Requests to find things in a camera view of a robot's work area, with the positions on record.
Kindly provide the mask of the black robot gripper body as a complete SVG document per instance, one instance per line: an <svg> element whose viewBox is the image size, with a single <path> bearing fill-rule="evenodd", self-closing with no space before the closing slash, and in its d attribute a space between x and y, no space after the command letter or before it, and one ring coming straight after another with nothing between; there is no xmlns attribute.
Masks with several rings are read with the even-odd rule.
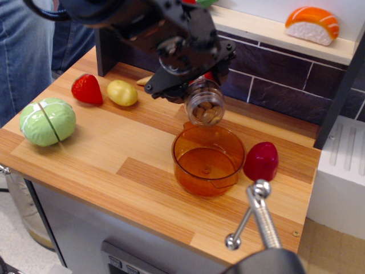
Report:
<svg viewBox="0 0 365 274"><path fill-rule="evenodd" d="M228 74L236 45L218 37L208 9L183 1L127 1L119 36L157 54L160 68L144 90L152 98L181 103L188 85L212 72L219 84Z"/></svg>

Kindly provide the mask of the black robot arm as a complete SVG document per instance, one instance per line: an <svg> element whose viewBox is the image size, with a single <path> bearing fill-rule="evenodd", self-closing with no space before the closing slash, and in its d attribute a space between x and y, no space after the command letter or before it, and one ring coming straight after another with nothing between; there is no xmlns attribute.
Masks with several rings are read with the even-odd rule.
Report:
<svg viewBox="0 0 365 274"><path fill-rule="evenodd" d="M75 20L109 29L122 42L159 57L160 68L144 90L152 98L181 103L188 85L211 73L223 84L236 46L219 39L208 9L185 1L61 1L63 9L47 11L33 1L25 5L54 22Z"/></svg>

